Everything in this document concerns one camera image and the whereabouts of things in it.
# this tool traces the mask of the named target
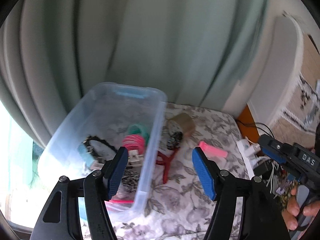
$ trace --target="pink lighter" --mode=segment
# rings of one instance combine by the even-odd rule
[[[228,155],[228,152],[218,149],[214,146],[208,145],[204,141],[199,142],[199,147],[206,155],[213,155],[222,158],[226,158]]]

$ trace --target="curtain fold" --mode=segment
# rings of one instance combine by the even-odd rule
[[[21,0],[0,29],[0,100],[43,147],[104,81],[220,110],[250,66],[265,3]]]

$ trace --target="wall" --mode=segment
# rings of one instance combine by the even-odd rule
[[[264,29],[252,66],[246,76],[238,81],[222,110],[222,112],[232,114],[234,117],[239,116],[244,109],[262,74],[270,51],[274,23],[277,16],[284,12],[292,15],[302,30],[312,36],[317,48],[320,49],[319,27],[301,0],[269,0],[267,6]]]

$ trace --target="white power strip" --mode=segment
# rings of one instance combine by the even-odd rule
[[[260,151],[260,147],[257,147],[256,145],[250,145],[247,139],[241,139],[237,141],[237,147],[244,160],[249,179],[252,179],[252,177],[255,176],[253,167],[257,164],[257,161],[254,160],[255,158],[252,159],[252,156],[255,156],[254,154]]]

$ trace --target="floral tablecloth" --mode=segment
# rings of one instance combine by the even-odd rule
[[[242,157],[236,146],[241,138],[238,126],[231,115],[195,106],[168,103],[165,118],[188,113],[196,124],[193,135],[184,140],[181,149],[172,161],[169,181],[163,185],[163,166],[156,165],[152,190],[144,213],[139,217],[121,223],[112,221],[119,240],[143,239],[203,239],[212,216],[215,202],[203,192],[191,160],[192,150],[199,141],[220,147],[228,152],[224,167],[239,178],[248,179]],[[165,154],[169,138],[166,126],[163,128],[160,149]],[[240,226],[242,199],[238,198],[235,219],[230,239],[235,240]],[[88,227],[83,224],[84,239],[90,238]]]

